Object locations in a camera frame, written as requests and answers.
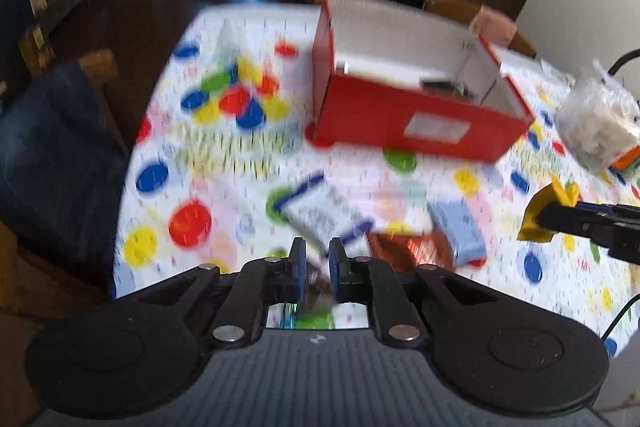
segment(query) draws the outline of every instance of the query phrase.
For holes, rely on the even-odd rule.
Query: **red cardboard box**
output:
[[[490,45],[467,28],[382,0],[325,0],[313,47],[316,143],[496,162],[534,117]],[[466,86],[470,99],[428,87]]]

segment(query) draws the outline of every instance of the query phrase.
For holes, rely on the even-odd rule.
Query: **plastic bag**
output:
[[[594,61],[556,112],[556,129],[569,152],[594,174],[640,144],[636,99]]]

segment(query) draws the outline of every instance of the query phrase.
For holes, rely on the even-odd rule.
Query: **wooden chair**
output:
[[[125,152],[130,152],[137,122],[120,89],[113,53],[89,53],[78,63],[98,92],[111,134]],[[94,287],[33,253],[0,221],[0,310],[49,320],[84,311],[107,299],[105,289]]]
[[[469,26],[480,11],[480,6],[465,0],[426,0],[424,9],[429,13]],[[509,49],[530,58],[536,58],[538,54],[533,44],[520,32],[514,36]]]

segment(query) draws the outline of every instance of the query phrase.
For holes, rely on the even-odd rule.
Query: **metal screw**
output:
[[[244,330],[238,326],[218,326],[213,330],[213,337],[220,342],[236,342],[244,337]]]
[[[414,341],[420,336],[420,330],[409,324],[398,324],[389,328],[389,335],[397,341]]]

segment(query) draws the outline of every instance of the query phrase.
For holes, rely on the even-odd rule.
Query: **blue sponge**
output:
[[[427,207],[436,228],[447,237],[455,266],[486,257],[482,233],[463,201],[437,201]]]

